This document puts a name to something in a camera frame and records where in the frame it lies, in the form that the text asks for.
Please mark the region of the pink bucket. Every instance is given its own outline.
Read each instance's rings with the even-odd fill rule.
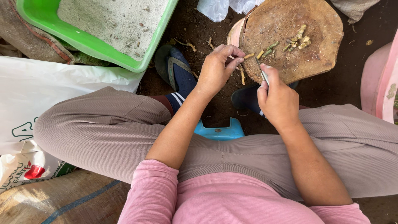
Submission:
[[[362,110],[394,123],[398,109],[394,100],[398,87],[398,32],[393,42],[376,50],[365,62],[361,80]]]

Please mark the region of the gray ribbed pants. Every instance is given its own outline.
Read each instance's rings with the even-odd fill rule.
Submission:
[[[352,197],[398,194],[398,126],[350,104],[303,109],[299,116]],[[158,123],[170,118],[150,97],[106,87],[53,106],[37,120],[34,136],[59,159],[131,183],[164,128]],[[215,172],[243,173],[301,199],[279,135],[214,141],[194,134],[179,181]]]

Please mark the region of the pink long-sleeve shirt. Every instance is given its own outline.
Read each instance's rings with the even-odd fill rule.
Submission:
[[[239,173],[211,173],[178,183],[178,170],[156,160],[134,172],[120,224],[369,224],[357,203],[306,207]]]

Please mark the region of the sandal strap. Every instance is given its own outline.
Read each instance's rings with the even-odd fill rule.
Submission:
[[[176,82],[174,80],[173,64],[176,64],[176,65],[180,66],[182,69],[184,69],[185,71],[189,72],[192,76],[193,76],[193,74],[192,74],[191,68],[188,65],[186,65],[184,62],[178,60],[175,57],[169,57],[168,74],[169,74],[170,85],[173,87],[173,89],[176,92],[178,92],[179,90],[176,89]]]

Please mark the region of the blue plastic stool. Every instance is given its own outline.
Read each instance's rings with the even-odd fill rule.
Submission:
[[[202,119],[200,119],[194,133],[211,140],[219,141],[232,140],[245,136],[238,119],[229,118],[229,123],[230,125],[227,128],[205,128]]]

